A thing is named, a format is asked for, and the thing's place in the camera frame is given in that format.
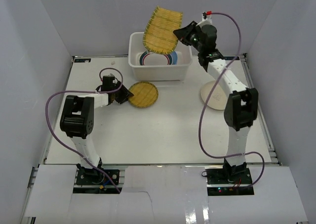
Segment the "rectangular bamboo woven tray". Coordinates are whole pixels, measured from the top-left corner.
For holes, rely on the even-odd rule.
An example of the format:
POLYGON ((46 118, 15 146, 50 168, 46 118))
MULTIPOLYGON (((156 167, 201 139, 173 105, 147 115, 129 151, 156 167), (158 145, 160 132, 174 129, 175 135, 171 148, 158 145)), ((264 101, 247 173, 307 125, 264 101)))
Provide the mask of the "rectangular bamboo woven tray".
POLYGON ((149 52, 156 54, 172 53, 178 44, 173 31, 181 28, 182 19, 182 12, 157 6, 145 28, 143 46, 149 52))

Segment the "green rimmed white plate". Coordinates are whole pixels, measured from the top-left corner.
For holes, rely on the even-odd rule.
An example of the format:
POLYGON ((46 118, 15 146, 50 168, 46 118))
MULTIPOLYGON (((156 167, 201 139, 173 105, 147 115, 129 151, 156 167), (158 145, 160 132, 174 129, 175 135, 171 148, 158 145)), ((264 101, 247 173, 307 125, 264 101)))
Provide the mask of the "green rimmed white plate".
POLYGON ((156 54, 146 51, 140 55, 139 64, 142 66, 172 65, 173 58, 170 54, 156 54))

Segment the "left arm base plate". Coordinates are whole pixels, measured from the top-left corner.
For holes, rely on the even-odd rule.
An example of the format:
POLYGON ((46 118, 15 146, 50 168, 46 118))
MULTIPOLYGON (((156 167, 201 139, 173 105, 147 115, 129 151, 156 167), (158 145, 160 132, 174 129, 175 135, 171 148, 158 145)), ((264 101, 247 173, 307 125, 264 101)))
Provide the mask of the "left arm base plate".
POLYGON ((74 183, 74 194, 119 194, 112 182, 122 190, 121 175, 118 169, 102 169, 109 177, 95 170, 78 169, 74 183))

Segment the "pink plastic plate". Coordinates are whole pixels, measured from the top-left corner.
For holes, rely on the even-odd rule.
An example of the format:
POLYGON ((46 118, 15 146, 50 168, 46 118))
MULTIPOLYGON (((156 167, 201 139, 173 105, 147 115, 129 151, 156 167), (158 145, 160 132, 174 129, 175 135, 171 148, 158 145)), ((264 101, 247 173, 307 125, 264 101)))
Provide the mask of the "pink plastic plate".
POLYGON ((180 51, 176 52, 177 54, 177 65, 183 64, 183 54, 180 51))

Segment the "blue plastic plate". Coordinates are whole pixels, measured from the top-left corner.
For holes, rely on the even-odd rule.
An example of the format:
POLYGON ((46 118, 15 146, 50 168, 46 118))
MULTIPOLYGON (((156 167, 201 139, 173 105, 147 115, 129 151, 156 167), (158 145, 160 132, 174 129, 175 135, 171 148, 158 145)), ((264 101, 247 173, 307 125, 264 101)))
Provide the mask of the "blue plastic plate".
POLYGON ((178 55, 175 51, 167 55, 169 65, 176 65, 178 61, 178 55))

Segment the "cream round plate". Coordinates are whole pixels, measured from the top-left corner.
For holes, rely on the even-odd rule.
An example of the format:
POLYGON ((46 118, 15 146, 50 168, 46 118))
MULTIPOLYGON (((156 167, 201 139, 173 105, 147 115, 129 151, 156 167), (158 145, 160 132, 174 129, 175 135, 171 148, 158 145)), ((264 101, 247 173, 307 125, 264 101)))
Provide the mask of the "cream round plate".
MULTIPOLYGON (((200 96, 202 101, 205 103, 206 99, 213 88, 215 84, 215 81, 210 81, 206 84, 204 84, 201 89, 200 89, 200 96)), ((211 95, 211 98, 209 99, 207 106, 214 109, 214 110, 219 110, 223 111, 225 110, 225 106, 227 103, 227 96, 223 89, 217 85, 216 88, 214 89, 214 92, 211 95)))

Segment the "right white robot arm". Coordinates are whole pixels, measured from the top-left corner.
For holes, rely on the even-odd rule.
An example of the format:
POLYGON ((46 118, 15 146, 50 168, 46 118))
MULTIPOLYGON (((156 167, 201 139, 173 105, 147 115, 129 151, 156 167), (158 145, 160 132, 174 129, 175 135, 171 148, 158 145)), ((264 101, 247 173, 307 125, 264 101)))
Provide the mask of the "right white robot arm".
POLYGON ((258 91, 248 88, 227 68, 224 56, 216 47, 217 29, 208 21, 193 21, 173 31, 184 45, 198 51, 198 62, 216 81, 227 97, 224 120, 229 127, 229 143, 223 157, 223 179, 236 183, 246 171, 245 148, 247 136, 258 114, 258 91))

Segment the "round bamboo woven plate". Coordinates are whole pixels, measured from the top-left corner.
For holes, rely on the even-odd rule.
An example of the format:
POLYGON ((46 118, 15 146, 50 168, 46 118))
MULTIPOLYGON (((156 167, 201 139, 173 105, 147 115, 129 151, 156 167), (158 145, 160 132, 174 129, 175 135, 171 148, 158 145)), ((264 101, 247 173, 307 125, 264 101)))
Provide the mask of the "round bamboo woven plate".
POLYGON ((133 84, 129 91, 133 94, 128 99, 129 103, 136 108, 148 108, 158 99, 158 89, 150 82, 137 82, 133 84))

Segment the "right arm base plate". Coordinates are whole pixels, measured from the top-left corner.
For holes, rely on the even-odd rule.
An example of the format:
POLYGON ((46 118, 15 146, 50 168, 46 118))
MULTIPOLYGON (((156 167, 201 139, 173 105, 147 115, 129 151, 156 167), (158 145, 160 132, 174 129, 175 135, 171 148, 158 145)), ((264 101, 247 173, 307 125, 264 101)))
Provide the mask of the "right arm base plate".
POLYGON ((249 196, 254 195, 252 177, 249 168, 245 173, 239 174, 233 180, 226 178, 222 169, 212 168, 205 169, 201 172, 201 176, 206 178, 206 187, 208 196, 249 196))

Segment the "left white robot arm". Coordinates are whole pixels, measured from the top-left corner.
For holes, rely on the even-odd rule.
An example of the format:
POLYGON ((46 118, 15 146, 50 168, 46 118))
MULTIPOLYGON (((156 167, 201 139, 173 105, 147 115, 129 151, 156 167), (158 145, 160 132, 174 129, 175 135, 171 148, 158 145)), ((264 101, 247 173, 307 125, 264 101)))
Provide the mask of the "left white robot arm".
POLYGON ((76 151, 83 155, 77 168, 94 184, 99 184, 104 179, 104 171, 100 169, 102 159, 90 137, 94 127, 94 111, 114 101, 125 103, 133 96, 134 94, 112 74, 103 77, 96 93, 66 96, 60 129, 74 143, 76 151))

